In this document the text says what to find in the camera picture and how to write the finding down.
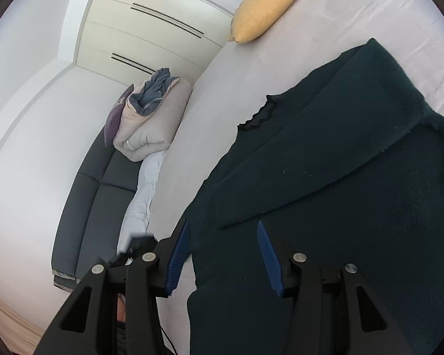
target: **bed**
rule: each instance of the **bed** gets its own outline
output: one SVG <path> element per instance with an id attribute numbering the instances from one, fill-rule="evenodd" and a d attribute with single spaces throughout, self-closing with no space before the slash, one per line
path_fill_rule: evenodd
<path id="1" fill-rule="evenodd" d="M 235 141 L 237 126 L 264 105 L 267 94 L 287 91 L 313 69 L 370 38 L 394 56 L 429 105 L 444 116 L 444 16 L 431 0 L 296 0 L 259 39 L 227 44 L 195 83 L 161 166 L 149 232 L 158 239 L 171 234 Z M 169 299 L 159 300 L 162 327 L 180 355 L 189 354 L 186 303 L 194 290 L 189 258 L 179 287 Z"/>

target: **white blanket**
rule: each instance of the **white blanket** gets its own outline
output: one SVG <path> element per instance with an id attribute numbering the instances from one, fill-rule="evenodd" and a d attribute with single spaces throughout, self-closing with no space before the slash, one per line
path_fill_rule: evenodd
<path id="1" fill-rule="evenodd" d="M 149 206 L 155 194 L 156 181 L 165 154 L 166 151 L 153 153 L 141 163 L 137 191 L 123 217 L 117 253 L 126 252 L 133 236 L 141 236 L 147 232 Z"/>
<path id="2" fill-rule="evenodd" d="M 227 44 L 194 85 L 161 167 L 149 230 L 158 239 L 171 234 L 235 141 L 237 125 L 258 111 L 267 94 L 287 91 L 372 37 L 444 115 L 444 17 L 431 0 L 297 0 L 259 39 Z M 173 296 L 158 304 L 162 326 L 179 355 L 189 354 L 186 301 L 193 290 L 188 260 Z"/>

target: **pillow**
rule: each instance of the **pillow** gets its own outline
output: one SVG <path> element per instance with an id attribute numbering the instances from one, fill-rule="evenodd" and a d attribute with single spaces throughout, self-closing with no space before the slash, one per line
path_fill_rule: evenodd
<path id="1" fill-rule="evenodd" d="M 233 16 L 231 35 L 245 43 L 264 34 L 294 0 L 244 0 Z"/>
<path id="2" fill-rule="evenodd" d="M 120 126 L 120 119 L 122 118 L 122 112 L 125 108 L 125 101 L 127 100 L 127 97 L 132 94 L 133 90 L 134 86 L 131 84 L 126 91 L 122 93 L 107 116 L 107 121 L 105 122 L 104 127 L 104 141 L 106 147 L 113 144 L 115 135 Z"/>

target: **dark gray sofa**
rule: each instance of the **dark gray sofa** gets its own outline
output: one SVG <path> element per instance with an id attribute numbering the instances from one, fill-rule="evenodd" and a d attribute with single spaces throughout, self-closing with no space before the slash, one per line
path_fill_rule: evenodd
<path id="1" fill-rule="evenodd" d="M 133 163 L 99 133 L 82 162 L 62 212 L 51 267 L 54 285 L 71 291 L 101 257 L 116 255 L 123 216 L 137 189 Z"/>

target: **white trim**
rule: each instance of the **white trim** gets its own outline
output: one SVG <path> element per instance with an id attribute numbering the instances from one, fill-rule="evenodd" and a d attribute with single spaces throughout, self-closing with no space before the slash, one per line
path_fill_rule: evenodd
<path id="1" fill-rule="evenodd" d="M 0 111 L 0 150 L 25 112 L 70 65 L 72 63 L 69 61 L 54 59 L 29 79 L 5 104 Z"/>
<path id="2" fill-rule="evenodd" d="M 61 39 L 59 42 L 58 59 L 74 62 L 81 30 L 81 23 L 86 16 L 89 0 L 70 0 L 66 16 L 62 24 Z"/>

